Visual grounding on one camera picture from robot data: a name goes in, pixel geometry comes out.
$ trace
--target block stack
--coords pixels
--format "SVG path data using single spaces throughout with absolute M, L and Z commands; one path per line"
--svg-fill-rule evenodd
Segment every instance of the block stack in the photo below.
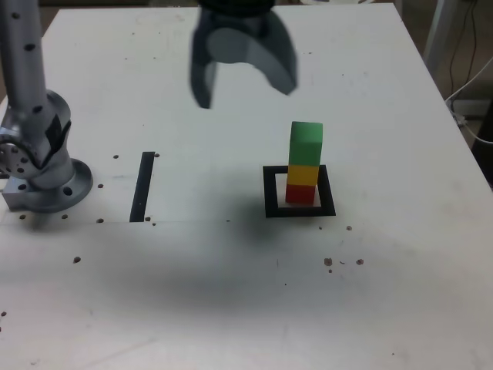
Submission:
M 323 125 L 293 122 L 287 170 L 286 202 L 313 205 L 322 154 Z

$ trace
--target red block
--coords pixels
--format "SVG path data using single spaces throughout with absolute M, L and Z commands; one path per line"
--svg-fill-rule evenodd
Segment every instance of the red block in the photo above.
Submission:
M 286 203 L 306 204 L 313 206 L 315 201 L 316 187 L 306 185 L 289 185 L 286 186 Z

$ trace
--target white cable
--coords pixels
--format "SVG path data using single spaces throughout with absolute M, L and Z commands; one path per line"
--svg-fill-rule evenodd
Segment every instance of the white cable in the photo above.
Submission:
M 459 94 L 459 92 L 460 92 L 460 91 L 462 91 L 463 89 L 465 89 L 466 87 L 468 87 L 468 86 L 469 86 L 469 84 L 470 84 L 471 82 L 473 82 L 475 79 L 477 79 L 477 78 L 479 77 L 479 75 L 481 75 L 481 74 L 485 71 L 485 69 L 487 69 L 487 68 L 488 68 L 488 66 L 490 65 L 490 63 L 491 63 L 491 62 L 493 62 L 493 57 L 492 57 L 490 60 L 488 60 L 488 63 L 486 63 L 486 64 L 485 64 L 485 66 L 481 69 L 481 71 L 479 71 L 479 72 L 476 74 L 476 76 L 474 76 L 474 77 L 471 79 L 471 81 L 469 81 L 468 83 L 466 83 L 465 85 L 463 85 L 463 86 L 462 86 L 459 90 L 457 90 L 457 91 L 456 91 L 456 92 L 454 92 L 452 95 L 450 95 L 450 96 L 449 96 L 449 97 L 445 100 L 445 103 L 448 103 L 448 101 L 449 101 L 450 99 L 452 99 L 454 96 L 456 96 L 457 94 Z
M 468 83 L 466 83 L 465 85 L 463 85 L 459 90 L 457 90 L 452 95 L 450 95 L 445 100 L 445 104 L 447 104 L 450 99 L 452 99 L 454 96 L 456 96 L 457 94 L 459 94 L 460 91 L 462 91 L 463 89 L 465 89 L 466 87 L 468 87 L 470 83 L 472 83 L 475 79 L 477 79 L 479 77 L 479 75 L 481 75 L 488 68 L 488 66 L 490 65 L 491 62 L 493 62 L 493 57 L 491 57 L 491 59 L 488 60 L 488 62 L 485 64 L 485 66 L 483 68 L 481 68 L 481 71 L 479 71 L 476 74 L 476 76 L 474 76 Z M 472 135 L 477 141 L 479 141 L 479 142 L 481 142 L 483 144 L 493 145 L 493 142 L 492 141 L 483 140 L 480 137 L 478 137 L 475 133 L 473 133 L 472 132 L 472 129 L 469 128 L 468 121 L 466 121 L 465 118 L 463 116 L 461 116 L 460 114 L 457 114 L 455 112 L 452 112 L 451 107 L 448 104 L 447 104 L 447 107 L 448 107 L 448 110 L 450 111 L 450 113 L 454 116 L 455 122 L 457 123 L 457 125 L 459 127 L 465 127 L 466 130 L 469 132 L 469 134 Z
M 463 125 L 463 127 L 465 127 L 465 128 L 469 131 L 469 133 L 470 133 L 470 134 L 471 134 L 471 135 L 472 135 L 472 136 L 473 136 L 473 137 L 474 137 L 477 141 L 480 141 L 480 142 L 482 142 L 483 144 L 493 145 L 493 141 L 487 141 L 487 140 L 483 140 L 483 139 L 481 139 L 481 138 L 477 137 L 477 136 L 476 136 L 476 134 L 472 132 L 472 129 L 470 129 L 470 128 L 469 128 L 469 126 L 468 126 L 468 123 L 467 123 L 467 122 L 466 122 L 466 124 L 464 124 L 464 125 Z

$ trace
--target black tape strip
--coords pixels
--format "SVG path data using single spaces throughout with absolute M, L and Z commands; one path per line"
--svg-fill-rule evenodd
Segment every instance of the black tape strip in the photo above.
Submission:
M 136 192 L 133 194 L 130 222 L 144 222 L 146 216 L 147 196 L 153 175 L 154 152 L 143 152 L 140 160 Z

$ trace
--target black square frame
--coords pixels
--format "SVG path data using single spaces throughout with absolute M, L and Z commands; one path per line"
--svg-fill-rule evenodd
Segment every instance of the black square frame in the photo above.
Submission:
M 330 191 L 327 168 L 321 164 L 318 170 L 319 207 L 279 207 L 277 204 L 276 175 L 287 173 L 287 166 L 263 166 L 263 195 L 265 198 L 265 217 L 322 217 L 335 216 L 336 209 Z

